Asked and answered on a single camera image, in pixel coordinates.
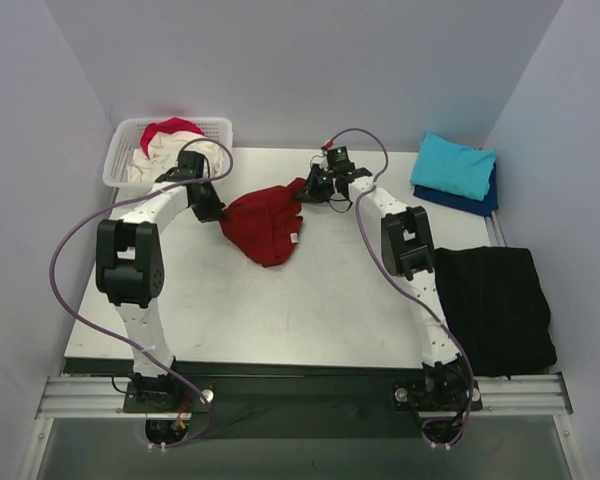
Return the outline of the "dark red t-shirt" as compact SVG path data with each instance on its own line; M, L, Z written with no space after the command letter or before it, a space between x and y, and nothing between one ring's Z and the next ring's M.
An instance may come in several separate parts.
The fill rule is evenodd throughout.
M263 267L285 263L298 244L302 204L296 199L304 180L241 196L223 210L224 236L247 258Z

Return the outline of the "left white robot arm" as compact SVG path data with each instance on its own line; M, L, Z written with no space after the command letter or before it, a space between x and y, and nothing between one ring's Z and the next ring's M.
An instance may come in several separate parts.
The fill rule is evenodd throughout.
M97 227L96 287L121 317L134 350L129 395L147 399L162 412L175 409L186 390L176 379L150 361L173 368L159 313L158 297L165 283L160 234L180 213L190 209L201 223L218 222L225 204L211 182L211 163L202 153L184 150L176 166L160 175L151 199L118 220Z

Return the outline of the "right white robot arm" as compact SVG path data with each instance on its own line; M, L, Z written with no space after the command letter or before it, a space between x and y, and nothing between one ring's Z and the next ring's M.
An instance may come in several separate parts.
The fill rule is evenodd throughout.
M372 261L390 285L414 305L410 318L418 335L427 403L445 408L456 400L459 391L471 399L473 373L444 318L425 209L409 206L379 187L376 175L357 167L346 147L335 147L331 142L311 159L298 198L304 203L346 203L354 211Z

